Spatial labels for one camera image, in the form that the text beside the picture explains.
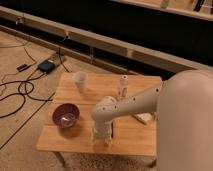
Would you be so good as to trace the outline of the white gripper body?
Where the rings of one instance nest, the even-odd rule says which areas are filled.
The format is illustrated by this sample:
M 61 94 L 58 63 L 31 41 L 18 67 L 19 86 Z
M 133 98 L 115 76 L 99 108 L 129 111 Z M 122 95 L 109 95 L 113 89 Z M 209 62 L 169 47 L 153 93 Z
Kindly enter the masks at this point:
M 111 140 L 112 131 L 111 122 L 95 122 L 92 127 L 92 138 L 94 140 Z

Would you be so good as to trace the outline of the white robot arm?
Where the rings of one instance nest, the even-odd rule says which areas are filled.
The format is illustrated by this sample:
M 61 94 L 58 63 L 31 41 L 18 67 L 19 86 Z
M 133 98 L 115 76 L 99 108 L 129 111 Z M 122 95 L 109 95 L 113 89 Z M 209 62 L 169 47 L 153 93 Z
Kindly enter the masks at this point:
M 213 171 L 213 70 L 186 70 L 91 112 L 93 135 L 106 138 L 121 116 L 157 114 L 157 171 Z

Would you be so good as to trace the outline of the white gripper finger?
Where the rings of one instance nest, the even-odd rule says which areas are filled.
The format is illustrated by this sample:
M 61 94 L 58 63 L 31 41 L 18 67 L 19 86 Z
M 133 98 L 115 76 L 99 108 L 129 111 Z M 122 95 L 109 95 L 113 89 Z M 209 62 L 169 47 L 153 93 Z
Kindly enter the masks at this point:
M 106 144 L 107 147 L 112 146 L 112 144 L 113 144 L 112 139 L 106 139 L 106 140 L 105 140 L 105 144 Z
M 92 144 L 97 144 L 97 138 L 94 137 L 93 135 L 91 136 L 91 142 Z

